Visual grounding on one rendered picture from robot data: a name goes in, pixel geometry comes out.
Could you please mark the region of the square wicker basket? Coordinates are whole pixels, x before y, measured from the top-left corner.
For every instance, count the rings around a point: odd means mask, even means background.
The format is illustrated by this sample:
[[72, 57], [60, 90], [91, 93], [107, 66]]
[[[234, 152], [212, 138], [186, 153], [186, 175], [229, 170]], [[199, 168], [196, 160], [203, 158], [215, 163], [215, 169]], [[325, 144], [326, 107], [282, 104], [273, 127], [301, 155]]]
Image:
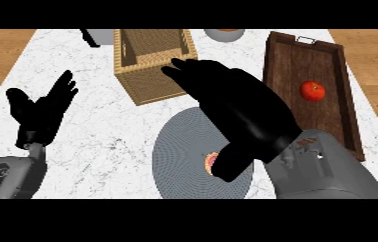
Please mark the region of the square wicker basket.
[[172, 58], [198, 58], [187, 29], [113, 30], [113, 75], [136, 105], [186, 94], [161, 71]]

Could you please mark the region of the dark wooden tray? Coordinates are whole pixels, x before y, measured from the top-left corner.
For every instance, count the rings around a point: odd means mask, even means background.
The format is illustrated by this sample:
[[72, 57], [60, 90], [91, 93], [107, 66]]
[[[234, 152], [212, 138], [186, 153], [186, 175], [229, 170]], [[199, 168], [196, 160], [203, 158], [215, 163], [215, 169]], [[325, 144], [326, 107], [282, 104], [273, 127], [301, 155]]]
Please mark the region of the dark wooden tray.
[[270, 32], [263, 82], [285, 101], [302, 130], [326, 131], [363, 162], [360, 133], [341, 45]]

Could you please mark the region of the round grey placemat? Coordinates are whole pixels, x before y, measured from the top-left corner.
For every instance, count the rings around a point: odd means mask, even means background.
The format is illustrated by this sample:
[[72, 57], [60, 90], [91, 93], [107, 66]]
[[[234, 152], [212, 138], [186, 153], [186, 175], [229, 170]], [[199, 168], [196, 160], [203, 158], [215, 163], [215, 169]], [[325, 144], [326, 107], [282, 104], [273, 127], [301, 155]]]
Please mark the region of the round grey placemat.
[[205, 171], [205, 158], [229, 144], [202, 110], [192, 107], [165, 123], [153, 145], [152, 174], [164, 199], [243, 199], [254, 165], [232, 182]]

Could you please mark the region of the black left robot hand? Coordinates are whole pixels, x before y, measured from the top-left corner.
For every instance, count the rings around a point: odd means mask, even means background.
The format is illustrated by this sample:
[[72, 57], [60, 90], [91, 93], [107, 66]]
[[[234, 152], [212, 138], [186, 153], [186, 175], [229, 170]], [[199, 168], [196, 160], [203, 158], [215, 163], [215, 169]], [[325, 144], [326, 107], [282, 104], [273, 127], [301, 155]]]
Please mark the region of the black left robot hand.
[[32, 143], [47, 146], [60, 127], [63, 114], [71, 105], [78, 89], [72, 72], [66, 70], [53, 84], [50, 92], [37, 101], [17, 88], [6, 90], [10, 115], [19, 123], [14, 146], [26, 149]]

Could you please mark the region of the red tomato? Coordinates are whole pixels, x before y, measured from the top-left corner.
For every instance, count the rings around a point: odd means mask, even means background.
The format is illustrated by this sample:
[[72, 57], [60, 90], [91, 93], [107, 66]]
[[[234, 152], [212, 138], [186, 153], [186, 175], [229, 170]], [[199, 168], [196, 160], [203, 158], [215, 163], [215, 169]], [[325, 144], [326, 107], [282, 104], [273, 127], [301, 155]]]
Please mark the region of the red tomato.
[[325, 87], [316, 81], [304, 81], [299, 86], [299, 95], [310, 102], [319, 102], [325, 97]]

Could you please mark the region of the pink frosted cupcake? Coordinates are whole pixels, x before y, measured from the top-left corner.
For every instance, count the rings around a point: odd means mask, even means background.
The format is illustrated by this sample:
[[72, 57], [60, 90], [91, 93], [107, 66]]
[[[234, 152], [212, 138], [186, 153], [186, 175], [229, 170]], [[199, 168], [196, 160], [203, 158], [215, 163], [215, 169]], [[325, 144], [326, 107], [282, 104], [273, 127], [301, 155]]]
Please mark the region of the pink frosted cupcake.
[[205, 156], [205, 160], [203, 160], [203, 168], [206, 173], [212, 176], [212, 172], [211, 172], [211, 168], [217, 159], [218, 153], [217, 152], [211, 152], [206, 154]]

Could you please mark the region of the grey round bowl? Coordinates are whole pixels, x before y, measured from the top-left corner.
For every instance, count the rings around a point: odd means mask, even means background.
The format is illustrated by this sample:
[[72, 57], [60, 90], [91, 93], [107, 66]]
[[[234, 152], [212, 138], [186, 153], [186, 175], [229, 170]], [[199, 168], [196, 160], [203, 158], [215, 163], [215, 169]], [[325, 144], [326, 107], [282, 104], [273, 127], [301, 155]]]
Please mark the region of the grey round bowl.
[[220, 29], [205, 29], [206, 36], [215, 40], [217, 42], [233, 42], [236, 41], [242, 35], [245, 30], [220, 30]]

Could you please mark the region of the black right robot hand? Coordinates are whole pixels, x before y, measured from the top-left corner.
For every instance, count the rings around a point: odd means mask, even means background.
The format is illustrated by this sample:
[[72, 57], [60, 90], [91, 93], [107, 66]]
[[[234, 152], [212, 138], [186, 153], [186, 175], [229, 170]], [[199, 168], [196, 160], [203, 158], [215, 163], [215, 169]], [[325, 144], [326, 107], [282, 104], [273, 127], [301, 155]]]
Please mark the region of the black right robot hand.
[[255, 160], [268, 163], [301, 134], [292, 112], [273, 90], [243, 70], [212, 60], [171, 60], [162, 73], [199, 102], [226, 137], [211, 174], [230, 182]]

